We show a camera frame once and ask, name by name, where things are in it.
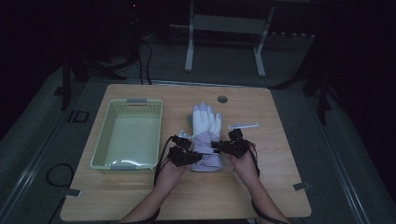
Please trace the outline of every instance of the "wrist strap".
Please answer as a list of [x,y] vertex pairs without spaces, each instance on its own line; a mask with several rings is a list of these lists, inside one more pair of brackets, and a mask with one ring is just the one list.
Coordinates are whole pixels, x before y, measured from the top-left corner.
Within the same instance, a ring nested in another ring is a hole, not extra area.
[[271,222],[271,223],[274,223],[274,224],[288,224],[288,223],[286,223],[286,222],[284,222],[284,221],[277,220],[277,219],[268,217],[268,216],[266,216],[265,214],[263,214],[262,211],[260,211],[260,209],[259,209],[259,208],[256,206],[256,204],[253,202],[253,200],[251,200],[251,205],[253,206],[254,211],[256,212],[256,214],[257,214],[259,217],[261,217],[261,218],[263,218],[263,219],[265,219],[265,220],[267,220],[267,221],[269,221],[269,222]]
[[152,217],[149,217],[148,219],[136,221],[136,222],[124,222],[124,224],[149,224],[155,221],[155,219],[157,219],[157,217],[160,215],[160,210],[161,207],[154,213],[154,215],[152,215]]

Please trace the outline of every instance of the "green plastic basket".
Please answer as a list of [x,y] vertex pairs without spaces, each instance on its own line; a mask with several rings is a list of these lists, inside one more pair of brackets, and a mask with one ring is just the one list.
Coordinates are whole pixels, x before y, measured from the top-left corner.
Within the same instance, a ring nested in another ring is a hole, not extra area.
[[112,100],[91,160],[99,171],[153,170],[158,162],[163,101]]

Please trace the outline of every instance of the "dark floor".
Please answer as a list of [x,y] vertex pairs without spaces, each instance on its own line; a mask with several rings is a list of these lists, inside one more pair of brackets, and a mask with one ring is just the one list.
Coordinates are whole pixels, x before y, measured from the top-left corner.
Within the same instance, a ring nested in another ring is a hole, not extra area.
[[[262,53],[267,77],[258,77],[251,46],[246,42],[230,45],[222,39],[212,42],[197,38],[194,65],[184,72],[187,52],[184,35],[168,43],[146,38],[152,48],[149,75],[154,84],[237,85],[268,87],[292,77],[301,63],[312,38],[282,35],[269,36]],[[149,48],[142,46],[142,61],[149,60]],[[139,83],[137,64],[118,71],[128,77],[117,81],[92,71],[88,83],[73,81],[73,98],[60,111],[62,98],[53,95],[62,85],[61,71],[44,83],[21,118],[4,137],[0,148],[0,204],[2,223],[64,223],[57,205],[63,188],[50,186],[46,173],[65,162],[76,168],[97,109],[109,83]],[[396,207],[389,197],[367,155],[361,139],[347,113],[332,97],[332,110],[326,112],[327,125],[316,115],[318,97],[302,94],[304,80],[285,90],[272,91],[290,148],[306,190],[312,215],[292,218],[293,223],[396,223]],[[69,122],[71,111],[89,112],[86,123]],[[30,163],[33,158],[40,163]],[[26,188],[17,185],[24,171],[36,170]],[[67,183],[69,174],[60,170],[54,178]],[[247,223],[246,220],[188,221],[186,223]]]

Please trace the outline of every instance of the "wooden table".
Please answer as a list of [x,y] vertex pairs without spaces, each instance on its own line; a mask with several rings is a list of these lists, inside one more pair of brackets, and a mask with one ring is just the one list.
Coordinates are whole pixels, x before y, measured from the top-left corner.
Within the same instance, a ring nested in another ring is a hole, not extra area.
[[[218,96],[228,98],[225,104]],[[111,99],[163,100],[160,153],[169,136],[180,130],[191,133],[186,117],[201,102],[212,105],[223,117],[220,139],[229,140],[227,125],[259,122],[244,129],[244,138],[257,145],[261,181],[287,217],[307,217],[311,208],[271,92],[261,88],[109,85],[81,156],[71,189],[79,197],[67,197],[61,212],[65,221],[119,220],[152,189],[153,173],[104,175],[90,167],[95,144]],[[162,206],[158,219],[225,219],[257,217],[245,186],[232,165],[221,156],[224,168],[215,173],[188,171]]]

